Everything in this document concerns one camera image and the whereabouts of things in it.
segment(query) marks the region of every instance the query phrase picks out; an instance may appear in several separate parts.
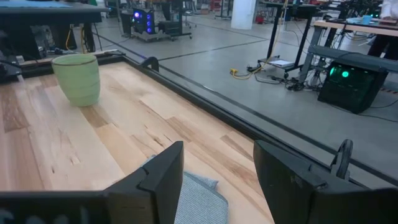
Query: cup rim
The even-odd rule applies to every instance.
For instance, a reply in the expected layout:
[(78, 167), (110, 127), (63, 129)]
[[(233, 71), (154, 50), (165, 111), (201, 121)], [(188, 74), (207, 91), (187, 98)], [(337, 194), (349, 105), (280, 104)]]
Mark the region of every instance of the cup rim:
[[(90, 60), (90, 61), (88, 61), (88, 62), (73, 63), (73, 64), (68, 64), (68, 65), (55, 62), (56, 59), (65, 58), (65, 57), (73, 57), (73, 56), (75, 56), (75, 55), (90, 56), (90, 57), (93, 57), (93, 59)], [(85, 64), (94, 62), (95, 60), (97, 60), (97, 57), (95, 57), (95, 55), (92, 55), (92, 54), (73, 54), (73, 55), (64, 55), (64, 56), (59, 56), (59, 57), (53, 58), (53, 59), (51, 60), (51, 64), (53, 64), (53, 65), (59, 65), (59, 66), (76, 66), (76, 65), (85, 65)]]

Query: gray cloth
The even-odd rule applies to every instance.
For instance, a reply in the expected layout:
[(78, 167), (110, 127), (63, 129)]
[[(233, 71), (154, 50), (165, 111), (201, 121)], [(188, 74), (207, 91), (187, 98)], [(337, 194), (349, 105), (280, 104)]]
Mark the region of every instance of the gray cloth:
[(174, 223), (227, 224), (228, 201), (215, 190), (217, 183), (217, 180), (184, 171)]

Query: gray floor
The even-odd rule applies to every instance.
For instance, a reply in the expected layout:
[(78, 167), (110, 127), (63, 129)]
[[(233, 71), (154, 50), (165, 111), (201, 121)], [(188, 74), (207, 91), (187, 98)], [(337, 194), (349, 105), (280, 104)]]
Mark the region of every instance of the gray floor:
[[(247, 65), (255, 65), (257, 59), (266, 57), (272, 24), (255, 24), (251, 30), (235, 30), (230, 28), (230, 21), (214, 20), (212, 15), (193, 16), (188, 20), (191, 21), (192, 26), (197, 25), (196, 28), (191, 29), (192, 40), (188, 37), (180, 37), (174, 42), (163, 40), (146, 43), (138, 39), (127, 40), (121, 37), (120, 28), (114, 18), (104, 19), (98, 24), (98, 32), (100, 36), (113, 42), (120, 42), (122, 46), (111, 45), (112, 43), (101, 39), (102, 45), (106, 46), (105, 49), (119, 49), (139, 62), (145, 57), (155, 56), (160, 60), (161, 65), (168, 68), (168, 70), (160, 71), (163, 75), (209, 99), (216, 100), (217, 97), (209, 94), (209, 91), (205, 93), (203, 89), (199, 90), (197, 86), (178, 77), (176, 73), (326, 146), (338, 149), (344, 139), (352, 139), (354, 158), (398, 179), (398, 152), (396, 150), (398, 138), (395, 132), (397, 123), (337, 110), (317, 101), (317, 95), (312, 91), (291, 92), (286, 90), (284, 85), (259, 83), (254, 77), (248, 80), (236, 80), (229, 74), (230, 68), (236, 68), (240, 73), (244, 73)], [(304, 25), (304, 22), (290, 22), (286, 30), (294, 31), (301, 39)], [(312, 32), (313, 29), (310, 29), (308, 40), (311, 39)], [(298, 51), (296, 34), (282, 30), (274, 55), (294, 60)], [(369, 46), (358, 46), (363, 42), (345, 40), (342, 49), (366, 53)], [(307, 47), (308, 41), (306, 41), (304, 52), (307, 51)], [(283, 72), (266, 67), (266, 74), (282, 75)], [(290, 72), (291, 77), (296, 75), (297, 71)], [(393, 94), (380, 92), (373, 106), (387, 105), (396, 99), (397, 97)], [(240, 111), (241, 109), (235, 108), (235, 105), (224, 103), (224, 107), (230, 107), (240, 116), (247, 116), (245, 118), (252, 116), (252, 122), (272, 135), (297, 146), (321, 161), (331, 161), (332, 156), (322, 149), (264, 120), (253, 117), (247, 110)], [(398, 105), (393, 105), (384, 109), (369, 109), (364, 114), (398, 120), (397, 109)], [(371, 187), (389, 185), (383, 181), (370, 180), (368, 175), (363, 174), (363, 170), (355, 166), (351, 166), (351, 172)]]

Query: green glass cup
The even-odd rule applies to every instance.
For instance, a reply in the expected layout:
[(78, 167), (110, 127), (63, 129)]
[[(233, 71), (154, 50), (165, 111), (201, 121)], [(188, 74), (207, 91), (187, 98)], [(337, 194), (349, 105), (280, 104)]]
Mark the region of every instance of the green glass cup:
[(51, 61), (58, 83), (73, 106), (89, 106), (100, 97), (100, 73), (94, 55), (73, 54)]

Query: person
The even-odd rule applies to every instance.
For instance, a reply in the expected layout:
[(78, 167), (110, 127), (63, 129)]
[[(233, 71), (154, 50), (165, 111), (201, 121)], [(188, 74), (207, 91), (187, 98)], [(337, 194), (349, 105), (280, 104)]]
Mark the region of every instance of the person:
[[(384, 20), (398, 19), (398, 0), (383, 0), (380, 18)], [(368, 55), (380, 57), (386, 49), (384, 58), (398, 60), (398, 37), (377, 35)]]

